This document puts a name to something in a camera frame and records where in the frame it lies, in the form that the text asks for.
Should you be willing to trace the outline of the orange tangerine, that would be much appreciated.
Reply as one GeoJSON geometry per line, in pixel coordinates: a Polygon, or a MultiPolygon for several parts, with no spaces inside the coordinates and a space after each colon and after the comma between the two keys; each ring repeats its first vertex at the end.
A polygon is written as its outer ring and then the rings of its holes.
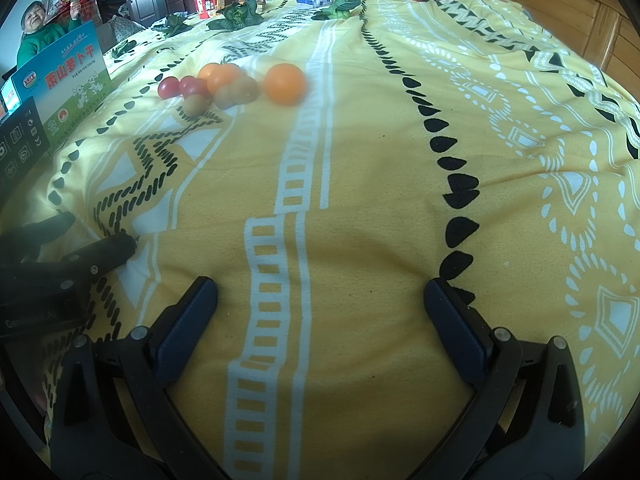
{"type": "Polygon", "coordinates": [[[206,79],[207,90],[214,96],[218,90],[232,84],[242,75],[243,71],[233,63],[217,64],[206,79]]]}
{"type": "Polygon", "coordinates": [[[198,71],[198,79],[208,81],[208,78],[212,76],[219,68],[218,63],[207,63],[198,71]]]}

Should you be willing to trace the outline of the black shaver box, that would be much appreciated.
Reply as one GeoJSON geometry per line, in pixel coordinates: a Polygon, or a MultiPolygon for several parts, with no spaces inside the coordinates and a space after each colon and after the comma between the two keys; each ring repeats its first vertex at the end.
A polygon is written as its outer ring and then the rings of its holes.
{"type": "Polygon", "coordinates": [[[47,153],[44,132],[34,98],[28,98],[1,121],[0,190],[5,202],[47,153]]]}

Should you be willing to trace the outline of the blue green food box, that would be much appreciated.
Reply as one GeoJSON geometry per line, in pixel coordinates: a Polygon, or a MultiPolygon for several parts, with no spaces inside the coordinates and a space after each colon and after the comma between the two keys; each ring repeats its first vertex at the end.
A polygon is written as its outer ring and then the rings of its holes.
{"type": "Polygon", "coordinates": [[[96,28],[89,22],[31,58],[4,83],[1,95],[10,113],[34,100],[54,153],[111,91],[96,28]]]}

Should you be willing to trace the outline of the brown kiwi middle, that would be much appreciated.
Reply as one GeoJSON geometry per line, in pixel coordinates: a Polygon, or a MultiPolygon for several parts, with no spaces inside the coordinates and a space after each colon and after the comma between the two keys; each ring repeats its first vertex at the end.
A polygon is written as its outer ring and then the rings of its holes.
{"type": "Polygon", "coordinates": [[[228,108],[235,106],[230,84],[218,88],[213,95],[213,100],[220,110],[228,110],[228,108]]]}

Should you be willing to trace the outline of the green leafy vegetable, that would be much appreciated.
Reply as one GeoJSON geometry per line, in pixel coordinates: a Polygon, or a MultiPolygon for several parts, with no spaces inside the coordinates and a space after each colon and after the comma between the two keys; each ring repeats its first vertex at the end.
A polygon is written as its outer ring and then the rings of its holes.
{"type": "Polygon", "coordinates": [[[187,18],[188,16],[185,13],[169,14],[166,18],[162,18],[155,22],[151,28],[154,32],[158,32],[165,38],[175,37],[192,28],[192,26],[186,22],[187,18]]]}
{"type": "Polygon", "coordinates": [[[361,0],[333,0],[324,9],[317,11],[311,18],[314,21],[347,20],[350,12],[362,3],[361,0]]]}
{"type": "Polygon", "coordinates": [[[258,0],[234,2],[217,13],[218,18],[207,24],[209,30],[235,32],[247,27],[262,24],[264,17],[259,13],[258,0]]]}

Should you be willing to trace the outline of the large orange fruit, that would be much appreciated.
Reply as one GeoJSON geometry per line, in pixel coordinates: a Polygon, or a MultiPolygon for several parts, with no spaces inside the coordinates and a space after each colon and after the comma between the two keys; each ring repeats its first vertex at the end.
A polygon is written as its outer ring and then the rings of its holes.
{"type": "Polygon", "coordinates": [[[271,101],[285,106],[298,104],[307,92],[305,74],[288,63],[273,65],[265,74],[262,86],[271,101]]]}

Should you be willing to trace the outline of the green leafy vegetable right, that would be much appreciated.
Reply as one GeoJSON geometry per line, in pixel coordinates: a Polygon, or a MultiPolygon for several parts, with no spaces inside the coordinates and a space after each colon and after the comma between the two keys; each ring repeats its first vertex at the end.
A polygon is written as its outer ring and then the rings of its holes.
{"type": "Polygon", "coordinates": [[[362,3],[361,0],[333,0],[324,9],[317,11],[311,18],[314,21],[347,20],[350,12],[362,3]]]}

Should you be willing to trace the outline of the green leafy vegetable left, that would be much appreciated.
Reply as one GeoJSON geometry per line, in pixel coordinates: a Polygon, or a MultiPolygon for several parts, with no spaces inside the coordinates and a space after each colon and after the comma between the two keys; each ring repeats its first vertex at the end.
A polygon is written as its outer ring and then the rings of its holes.
{"type": "Polygon", "coordinates": [[[186,22],[187,18],[188,16],[185,13],[169,14],[166,18],[162,18],[155,22],[151,28],[154,32],[158,32],[165,38],[175,37],[192,28],[192,26],[186,22]]]}

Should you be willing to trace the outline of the person in green sweater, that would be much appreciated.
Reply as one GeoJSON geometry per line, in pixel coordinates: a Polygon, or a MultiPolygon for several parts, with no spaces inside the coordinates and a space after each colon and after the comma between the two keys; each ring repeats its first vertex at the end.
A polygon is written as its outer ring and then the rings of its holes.
{"type": "Polygon", "coordinates": [[[55,41],[81,25],[81,4],[70,3],[70,19],[66,26],[55,21],[46,21],[47,13],[41,1],[32,2],[21,19],[23,36],[16,55],[16,67],[21,68],[29,60],[55,41]]]}

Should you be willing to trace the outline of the small green vegetable far left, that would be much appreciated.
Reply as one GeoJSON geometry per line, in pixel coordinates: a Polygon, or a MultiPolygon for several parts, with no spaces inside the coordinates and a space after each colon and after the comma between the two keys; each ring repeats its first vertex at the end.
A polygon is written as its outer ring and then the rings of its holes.
{"type": "Polygon", "coordinates": [[[134,50],[135,47],[137,47],[136,40],[122,40],[120,44],[116,44],[111,48],[111,57],[121,58],[126,53],[134,50]]]}

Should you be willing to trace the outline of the orange tangerine behind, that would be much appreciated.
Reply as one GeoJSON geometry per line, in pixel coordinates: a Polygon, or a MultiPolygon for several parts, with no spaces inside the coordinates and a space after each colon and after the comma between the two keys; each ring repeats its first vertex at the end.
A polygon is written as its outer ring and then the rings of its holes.
{"type": "Polygon", "coordinates": [[[198,71],[198,79],[208,81],[208,78],[212,76],[219,68],[218,63],[207,63],[198,71]]]}

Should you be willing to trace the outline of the brown kiwi left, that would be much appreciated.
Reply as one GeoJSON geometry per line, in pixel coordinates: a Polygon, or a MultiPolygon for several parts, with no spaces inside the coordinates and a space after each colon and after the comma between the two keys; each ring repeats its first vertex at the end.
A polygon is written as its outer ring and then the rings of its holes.
{"type": "Polygon", "coordinates": [[[201,94],[191,94],[183,99],[183,113],[188,117],[200,117],[209,108],[209,99],[201,94]]]}

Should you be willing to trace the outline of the red cherry tomato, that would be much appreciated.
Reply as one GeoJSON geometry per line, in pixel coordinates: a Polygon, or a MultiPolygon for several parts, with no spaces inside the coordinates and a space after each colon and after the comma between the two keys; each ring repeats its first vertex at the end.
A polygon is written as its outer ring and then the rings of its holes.
{"type": "Polygon", "coordinates": [[[174,76],[165,77],[157,86],[157,95],[162,100],[172,99],[180,94],[180,80],[174,76]]]}
{"type": "Polygon", "coordinates": [[[202,96],[205,99],[210,98],[207,82],[202,78],[184,76],[179,80],[179,90],[185,99],[188,96],[202,96]]]}

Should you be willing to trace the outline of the wooden headboard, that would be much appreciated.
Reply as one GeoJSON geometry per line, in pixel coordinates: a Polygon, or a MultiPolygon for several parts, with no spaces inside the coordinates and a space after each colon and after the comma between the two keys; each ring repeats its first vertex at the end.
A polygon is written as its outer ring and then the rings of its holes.
{"type": "Polygon", "coordinates": [[[638,98],[639,33],[620,0],[512,1],[638,98]]]}

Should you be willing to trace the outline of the orange tangerine front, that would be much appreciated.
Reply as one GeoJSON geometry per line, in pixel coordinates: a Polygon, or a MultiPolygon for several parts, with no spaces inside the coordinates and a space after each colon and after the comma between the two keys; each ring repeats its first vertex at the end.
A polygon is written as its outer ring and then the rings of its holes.
{"type": "Polygon", "coordinates": [[[218,90],[232,84],[242,75],[243,71],[233,63],[217,64],[206,79],[207,90],[214,96],[218,90]]]}

